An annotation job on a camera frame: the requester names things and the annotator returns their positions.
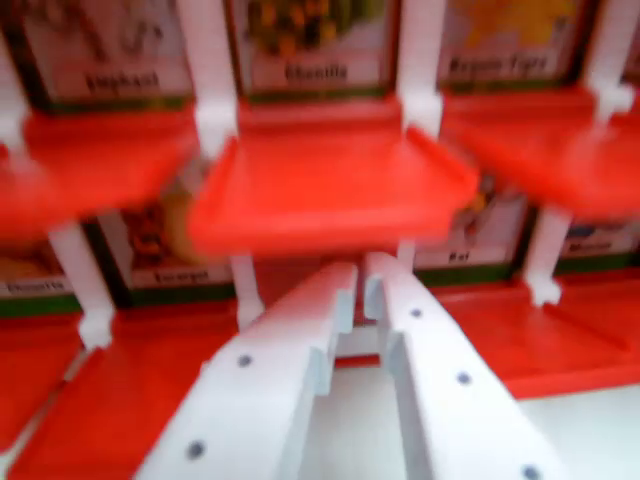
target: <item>green border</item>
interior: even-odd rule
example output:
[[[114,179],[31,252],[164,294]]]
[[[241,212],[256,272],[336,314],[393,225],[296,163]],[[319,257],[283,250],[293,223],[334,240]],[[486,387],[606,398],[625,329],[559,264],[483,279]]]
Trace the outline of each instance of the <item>green border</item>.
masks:
[[[130,290],[134,307],[231,300],[236,297],[232,283]]]
[[[74,295],[0,300],[0,318],[77,313],[81,311],[82,308]]]
[[[619,270],[638,265],[638,263],[638,254],[635,252],[593,257],[561,258],[556,265],[554,275]]]
[[[481,93],[481,92],[514,92],[521,90],[535,90],[557,88],[571,84],[567,80],[496,80],[487,82],[455,82],[445,81],[438,84],[438,88],[453,93]]]
[[[48,105],[42,106],[41,109],[51,114],[181,110],[186,105],[191,104],[194,99],[195,97],[193,95],[132,98],[126,100],[113,98],[97,102],[91,101],[90,99],[79,99],[70,102],[51,102]]]
[[[469,285],[508,280],[513,274],[513,265],[500,263],[493,265],[473,265],[455,268],[431,268],[417,270],[416,277],[427,287]]]
[[[357,97],[382,98],[388,95],[389,91],[389,87],[385,85],[369,85],[342,90],[258,92],[249,94],[247,99],[252,104],[261,104],[270,102],[300,102],[304,100],[344,100]]]

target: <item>red plastic surface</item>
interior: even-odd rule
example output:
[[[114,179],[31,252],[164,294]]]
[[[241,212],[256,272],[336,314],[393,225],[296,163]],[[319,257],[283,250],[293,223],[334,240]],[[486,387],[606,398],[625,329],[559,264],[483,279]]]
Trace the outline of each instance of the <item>red plastic surface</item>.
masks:
[[[605,326],[621,310],[624,318],[640,317],[634,290],[637,283],[574,285],[560,306],[544,308],[531,305],[524,286],[442,289],[436,296],[509,390],[531,398],[640,382],[640,354],[628,342],[637,327],[617,319],[617,330]]]
[[[640,211],[637,122],[622,119],[594,126],[592,114],[579,102],[568,111],[549,106],[546,114],[542,108],[518,113],[517,104],[487,108],[468,117],[448,114],[443,137],[538,203],[562,207],[585,220]],[[506,113],[494,115],[494,110]]]
[[[399,120],[256,128],[228,142],[189,221],[210,254],[291,255],[445,236],[477,173]]]
[[[47,121],[51,127],[27,128],[35,168],[0,167],[0,243],[154,198],[198,151],[192,122],[159,122],[133,135],[141,120],[126,115]]]
[[[236,333],[212,304],[122,315],[113,344],[63,389],[10,479],[132,478],[202,363]]]
[[[60,386],[80,352],[77,315],[0,321],[0,452]]]

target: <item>screw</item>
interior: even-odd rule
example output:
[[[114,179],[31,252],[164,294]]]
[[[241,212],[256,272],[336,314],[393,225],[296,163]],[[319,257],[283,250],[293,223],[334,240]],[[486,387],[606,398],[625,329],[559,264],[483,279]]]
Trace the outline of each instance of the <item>screw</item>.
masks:
[[[204,454],[204,444],[199,440],[191,442],[191,444],[189,445],[189,448],[187,448],[187,458],[189,460],[197,460],[203,454]]]
[[[248,367],[249,365],[251,365],[251,362],[253,362],[253,358],[251,358],[249,355],[242,355],[240,358],[238,358],[238,366],[240,368]]]
[[[471,383],[471,376],[467,372],[460,372],[458,374],[458,382],[462,385],[469,385]]]

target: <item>white plastic surface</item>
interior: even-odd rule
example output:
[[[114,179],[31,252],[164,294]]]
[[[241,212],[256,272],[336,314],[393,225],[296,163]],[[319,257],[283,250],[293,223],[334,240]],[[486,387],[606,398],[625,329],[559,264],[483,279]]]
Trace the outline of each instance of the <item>white plastic surface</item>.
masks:
[[[437,136],[442,98],[436,92],[446,0],[403,0],[396,89],[404,123]]]
[[[106,347],[115,307],[82,228],[62,226],[49,233],[49,241],[84,311],[79,331],[85,348]]]
[[[553,280],[562,245],[571,226],[571,215],[554,207],[543,207],[529,242],[523,277],[534,305],[557,304],[562,290]]]
[[[598,96],[596,118],[628,111],[633,90],[620,85],[640,16],[640,0],[605,0],[598,12],[583,69],[583,82]]]
[[[236,132],[237,94],[224,2],[179,0],[180,21],[196,94],[196,126],[203,153],[215,159]]]
[[[0,143],[10,150],[24,147],[22,124],[29,104],[13,67],[4,36],[0,35]]]
[[[437,300],[398,261],[365,259],[365,315],[395,380],[409,480],[553,480],[564,465]]]
[[[353,325],[356,285],[355,265],[330,265],[227,343],[136,478],[297,478],[313,398],[329,393],[338,334]]]

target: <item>white plastic arm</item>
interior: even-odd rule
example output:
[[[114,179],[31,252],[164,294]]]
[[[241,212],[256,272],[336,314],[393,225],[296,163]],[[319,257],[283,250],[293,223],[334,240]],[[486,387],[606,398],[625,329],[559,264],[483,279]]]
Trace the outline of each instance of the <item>white plastic arm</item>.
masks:
[[[313,398],[329,393],[338,334],[353,326],[356,283],[355,265],[330,265],[225,345],[136,478],[297,478]]]
[[[365,259],[365,315],[396,385],[409,480],[566,478],[547,441],[437,300],[398,261]]]

